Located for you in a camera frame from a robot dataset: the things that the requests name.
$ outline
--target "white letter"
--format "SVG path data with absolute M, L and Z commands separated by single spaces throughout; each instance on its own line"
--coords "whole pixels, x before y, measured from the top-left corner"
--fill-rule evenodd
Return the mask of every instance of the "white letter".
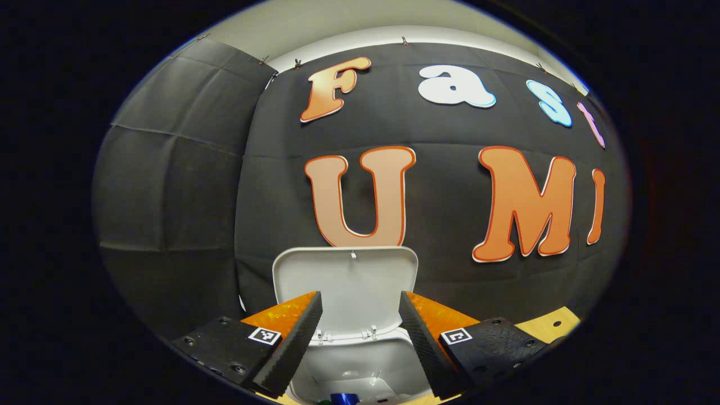
M 438 77 L 447 73 L 450 77 Z M 495 105 L 495 95 L 487 92 L 477 74 L 458 66 L 435 65 L 420 70 L 427 78 L 418 86 L 424 99 L 438 104 L 466 102 L 473 107 L 489 108 Z

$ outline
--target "letter m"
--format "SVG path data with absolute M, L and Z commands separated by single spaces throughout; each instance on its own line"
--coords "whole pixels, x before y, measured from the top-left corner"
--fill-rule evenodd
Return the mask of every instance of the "letter m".
M 575 165 L 555 156 L 540 191 L 525 156 L 517 149 L 489 146 L 480 151 L 478 159 L 492 176 L 492 207 L 485 240 L 473 249 L 472 258 L 476 262 L 510 258 L 515 251 L 510 242 L 513 219 L 523 256 L 535 249 L 545 228 L 548 231 L 538 253 L 564 253 L 570 246 Z

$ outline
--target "orange letter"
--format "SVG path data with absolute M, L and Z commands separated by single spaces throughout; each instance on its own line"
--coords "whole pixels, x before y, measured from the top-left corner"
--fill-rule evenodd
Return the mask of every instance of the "orange letter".
M 540 192 L 525 156 L 517 149 L 489 146 L 480 151 L 478 159 L 492 176 L 492 208 L 485 241 L 473 249 L 472 258 L 476 262 L 501 262 L 512 256 L 513 217 L 523 256 L 535 249 L 548 223 L 538 253 L 541 256 L 564 253 L 570 246 L 575 165 L 560 156 L 552 158 L 545 187 Z
M 312 183 L 315 219 L 333 246 L 400 246 L 405 238 L 405 171 L 415 164 L 415 152 L 404 146 L 385 146 L 360 156 L 360 166 L 372 174 L 375 186 L 375 230 L 369 235 L 345 224 L 340 177 L 348 170 L 342 156 L 321 156 L 305 165 Z
M 349 93 L 355 88 L 357 81 L 357 73 L 349 69 L 365 70 L 369 67 L 368 58 L 355 58 L 313 74 L 308 79 L 312 82 L 310 102 L 300 115 L 300 122 L 308 123 L 339 111 L 344 101 L 335 98 L 335 89 L 340 89 L 345 94 Z
M 593 227 L 588 233 L 588 244 L 594 244 L 600 240 L 600 233 L 603 231 L 603 206 L 605 205 L 605 174 L 598 169 L 593 170 L 593 181 L 595 182 L 595 214 L 593 214 Z

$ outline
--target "metal hinge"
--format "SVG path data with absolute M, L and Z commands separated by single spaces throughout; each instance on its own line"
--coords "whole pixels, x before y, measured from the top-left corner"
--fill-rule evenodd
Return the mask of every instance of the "metal hinge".
M 372 325 L 372 326 L 370 326 L 370 329 L 365 329 L 362 332 L 362 338 L 363 339 L 372 338 L 373 340 L 377 340 L 377 326 Z
M 333 335 L 329 333 L 323 333 L 321 330 L 317 330 L 315 334 L 318 336 L 318 344 L 323 345 L 323 342 L 332 343 L 333 342 Z

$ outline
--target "blue object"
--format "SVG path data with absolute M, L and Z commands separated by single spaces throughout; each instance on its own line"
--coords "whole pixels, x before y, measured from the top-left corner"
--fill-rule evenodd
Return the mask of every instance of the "blue object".
M 356 393 L 332 393 L 330 400 L 333 405 L 355 405 L 360 402 L 360 398 Z
M 540 108 L 542 108 L 545 115 L 547 115 L 553 123 L 558 123 L 568 128 L 572 126 L 570 113 L 562 106 L 560 96 L 558 96 L 553 89 L 534 80 L 528 80 L 525 83 L 528 89 L 530 89 L 530 92 L 540 99 Z

